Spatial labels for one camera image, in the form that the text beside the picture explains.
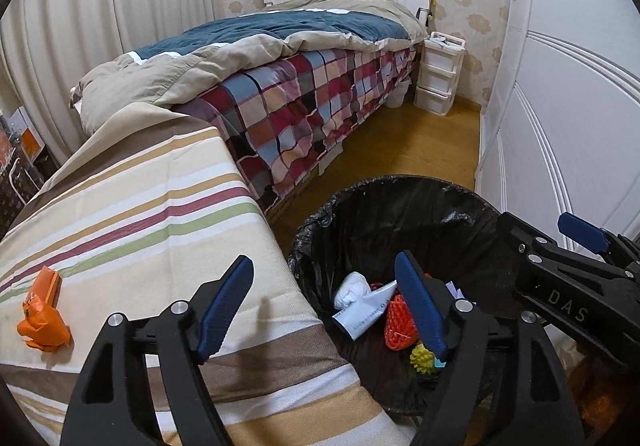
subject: black trash bag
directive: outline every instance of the black trash bag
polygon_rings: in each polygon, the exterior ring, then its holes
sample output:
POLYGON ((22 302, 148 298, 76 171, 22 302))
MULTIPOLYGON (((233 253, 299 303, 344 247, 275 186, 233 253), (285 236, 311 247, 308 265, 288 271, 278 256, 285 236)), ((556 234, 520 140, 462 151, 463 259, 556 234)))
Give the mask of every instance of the black trash bag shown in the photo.
MULTIPOLYGON (((334 295, 358 271, 369 283, 394 280, 396 254, 410 250, 425 273, 453 280, 487 314, 516 317, 511 296, 517 256, 498 239, 499 213, 468 189, 429 177, 388 175, 334 194, 299 227, 289 255, 293 275, 362 385, 389 413, 422 415, 437 376, 418 374, 413 347, 393 352, 384 343, 386 315, 356 341, 332 320, 334 295)), ((479 399, 502 371, 488 353, 479 399)))

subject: trash can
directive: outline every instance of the trash can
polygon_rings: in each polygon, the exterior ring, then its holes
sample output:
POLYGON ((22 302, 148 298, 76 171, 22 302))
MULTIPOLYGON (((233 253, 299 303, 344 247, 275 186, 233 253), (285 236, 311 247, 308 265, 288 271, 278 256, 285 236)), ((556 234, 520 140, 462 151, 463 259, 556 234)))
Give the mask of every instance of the trash can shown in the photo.
MULTIPOLYGON (((385 315, 352 341, 332 320, 335 292, 352 271, 369 283, 393 281, 396 254, 408 249, 425 273, 452 280, 487 314, 516 317, 523 310, 511 296, 517 256, 498 238, 498 215, 459 185, 390 175, 334 194, 299 227, 289 267, 340 355, 388 413, 424 414, 437 377, 415 371, 413 347, 393 352, 385 346, 385 315)), ((484 365, 479 399, 502 371, 499 354, 488 352, 484 365)))

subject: wooden floor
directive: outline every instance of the wooden floor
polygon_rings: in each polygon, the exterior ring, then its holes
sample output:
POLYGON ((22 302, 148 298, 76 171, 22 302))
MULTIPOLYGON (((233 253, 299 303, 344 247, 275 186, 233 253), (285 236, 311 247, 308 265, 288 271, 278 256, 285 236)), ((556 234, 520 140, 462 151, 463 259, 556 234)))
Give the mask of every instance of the wooden floor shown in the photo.
POLYGON ((410 102, 381 107, 344 141, 344 152, 271 224, 285 253, 299 225, 332 193, 368 177, 412 173, 446 179, 473 189, 478 166, 479 106, 454 104, 440 117, 410 102))

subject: yellow-green object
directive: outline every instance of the yellow-green object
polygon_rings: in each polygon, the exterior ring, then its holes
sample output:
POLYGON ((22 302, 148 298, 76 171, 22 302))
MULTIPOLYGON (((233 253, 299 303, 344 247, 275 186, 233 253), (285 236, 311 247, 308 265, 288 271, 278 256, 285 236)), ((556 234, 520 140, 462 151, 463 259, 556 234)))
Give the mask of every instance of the yellow-green object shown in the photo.
POLYGON ((436 368, 436 356, 429 349, 425 349, 422 342, 418 342, 411 351, 409 360, 421 374, 431 374, 436 368))

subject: curtain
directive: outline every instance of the curtain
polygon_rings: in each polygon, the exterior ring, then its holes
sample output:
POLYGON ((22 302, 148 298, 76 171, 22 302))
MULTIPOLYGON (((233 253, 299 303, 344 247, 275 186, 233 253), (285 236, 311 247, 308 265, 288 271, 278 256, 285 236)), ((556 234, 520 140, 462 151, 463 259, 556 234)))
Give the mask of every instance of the curtain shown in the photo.
POLYGON ((222 17, 222 0, 12 0, 0 20, 0 96, 24 103, 63 163, 86 139, 68 106, 85 73, 222 17))

